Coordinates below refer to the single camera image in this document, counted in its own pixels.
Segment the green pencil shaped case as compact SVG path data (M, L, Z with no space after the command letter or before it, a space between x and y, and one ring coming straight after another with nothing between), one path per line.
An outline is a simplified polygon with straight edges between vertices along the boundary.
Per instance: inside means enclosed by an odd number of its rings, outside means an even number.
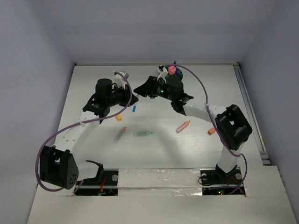
M133 133L133 136L134 137L144 137L144 136L149 136L152 134L153 134L153 132L151 132L151 131L138 131L138 132Z

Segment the pink capped bottle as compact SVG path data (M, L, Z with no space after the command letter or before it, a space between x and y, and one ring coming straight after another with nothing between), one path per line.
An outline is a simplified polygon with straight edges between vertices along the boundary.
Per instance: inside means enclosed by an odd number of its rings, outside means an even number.
M169 66L168 67L168 74L169 75L176 75L176 67L175 66Z

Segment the teal round pen holder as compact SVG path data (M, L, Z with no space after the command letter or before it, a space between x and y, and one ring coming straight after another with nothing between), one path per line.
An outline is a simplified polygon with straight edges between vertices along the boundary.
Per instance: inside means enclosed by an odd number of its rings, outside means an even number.
M179 77L180 80L182 80L183 79L183 73L182 73L182 71L176 67L176 72L177 72L176 75L169 75L168 74L166 76L165 80L167 80L171 76L177 76L177 77Z

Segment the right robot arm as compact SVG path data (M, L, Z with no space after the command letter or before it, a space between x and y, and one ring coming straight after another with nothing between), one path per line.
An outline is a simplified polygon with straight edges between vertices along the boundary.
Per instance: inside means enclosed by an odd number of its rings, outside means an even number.
M215 167L215 178L221 183L232 178L241 148L252 134L252 127L237 105L220 107L197 101L184 92L182 81L174 76L167 78L165 83L150 76L144 84L134 89L134 93L145 98L165 98L171 101L177 113L211 122L223 143L221 157Z

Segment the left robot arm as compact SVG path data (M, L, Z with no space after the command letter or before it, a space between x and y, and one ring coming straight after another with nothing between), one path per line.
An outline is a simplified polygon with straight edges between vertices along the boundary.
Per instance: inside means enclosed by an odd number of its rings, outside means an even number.
M137 101L125 74L99 79L77 122L50 136L40 147L35 164L38 185L48 192L72 189L79 177L74 155L87 137L103 120L117 116L109 114L111 107L119 105L125 110Z

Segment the yellow orange eraser cap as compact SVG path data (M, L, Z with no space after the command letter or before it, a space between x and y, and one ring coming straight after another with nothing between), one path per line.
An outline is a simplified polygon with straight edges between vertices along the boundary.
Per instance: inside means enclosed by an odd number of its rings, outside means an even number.
M122 116L120 114L116 115L117 121L122 121Z

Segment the clear orange tip pencil case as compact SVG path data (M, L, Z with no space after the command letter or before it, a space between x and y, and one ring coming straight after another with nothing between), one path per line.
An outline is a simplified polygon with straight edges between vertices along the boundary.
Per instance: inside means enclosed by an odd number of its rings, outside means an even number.
M115 136L114 140L113 140L113 143L117 143L121 137L124 135L124 133L126 132L126 127L122 128L118 133L117 135Z

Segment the orange pencil shaped case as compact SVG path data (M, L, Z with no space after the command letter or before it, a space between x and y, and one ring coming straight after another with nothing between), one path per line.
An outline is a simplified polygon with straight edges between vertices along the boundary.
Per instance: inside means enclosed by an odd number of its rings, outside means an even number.
M184 122L183 124L181 124L181 125L175 130L175 132L176 132L176 133L180 133L180 132L182 132L185 128L187 128L187 127L189 126L190 122L191 122L190 120Z

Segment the orange eraser cap right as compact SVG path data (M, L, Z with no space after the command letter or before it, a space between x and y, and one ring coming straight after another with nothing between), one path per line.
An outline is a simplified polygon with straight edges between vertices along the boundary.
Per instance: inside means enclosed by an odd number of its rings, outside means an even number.
M207 131L207 134L208 135L212 135L212 134L214 134L216 132L216 130L215 130L215 128L213 127L213 128L211 128L211 129L209 129L208 131Z

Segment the white foil front board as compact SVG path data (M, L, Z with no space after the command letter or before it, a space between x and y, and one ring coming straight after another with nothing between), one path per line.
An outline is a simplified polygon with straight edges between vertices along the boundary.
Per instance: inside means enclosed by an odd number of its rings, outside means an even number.
M119 196L201 196L200 169L120 169Z

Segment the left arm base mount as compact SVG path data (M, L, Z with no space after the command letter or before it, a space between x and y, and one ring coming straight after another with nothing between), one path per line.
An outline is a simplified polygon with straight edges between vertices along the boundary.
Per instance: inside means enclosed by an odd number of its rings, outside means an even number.
M118 195L118 169L104 169L103 164L92 160L86 162L98 167L93 178L77 181L74 194L77 196L117 196Z

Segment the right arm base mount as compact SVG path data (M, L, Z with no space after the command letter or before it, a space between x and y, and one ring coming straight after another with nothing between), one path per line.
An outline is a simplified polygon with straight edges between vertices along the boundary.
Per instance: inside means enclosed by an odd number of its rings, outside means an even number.
M245 173L235 165L228 173L218 165L215 168L200 171L198 183L203 187L203 195L243 195L245 196L244 180L247 177L248 165L245 165Z

